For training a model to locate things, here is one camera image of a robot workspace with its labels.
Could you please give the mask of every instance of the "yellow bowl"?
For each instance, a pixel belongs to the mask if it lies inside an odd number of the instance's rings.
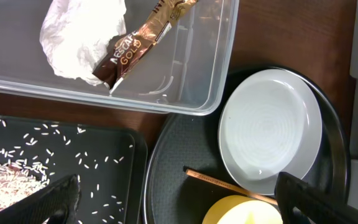
[[[217,201],[203,224],[282,224],[280,213],[271,204],[233,195]]]

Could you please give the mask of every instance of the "wooden table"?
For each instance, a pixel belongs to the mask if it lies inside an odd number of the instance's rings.
[[[240,0],[230,69],[259,63],[291,67],[315,81],[349,133],[349,76],[356,0]],[[140,131],[152,147],[167,115],[0,94],[0,114]]]

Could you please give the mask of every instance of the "wrapper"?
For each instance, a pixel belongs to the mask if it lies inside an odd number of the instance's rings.
[[[113,50],[95,68],[93,75],[109,87],[111,94],[136,63],[164,38],[197,1],[160,0],[139,30],[115,43]]]

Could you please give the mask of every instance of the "white bowl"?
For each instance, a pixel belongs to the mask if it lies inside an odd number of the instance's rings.
[[[227,101],[219,147],[243,188],[272,195],[281,171],[302,179],[316,159],[321,114],[308,85],[295,74],[269,69],[244,80]]]

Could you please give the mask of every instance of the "tissue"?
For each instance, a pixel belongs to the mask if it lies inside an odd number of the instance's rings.
[[[126,33],[124,0],[53,0],[40,43],[56,75],[103,83],[92,74],[109,41]]]

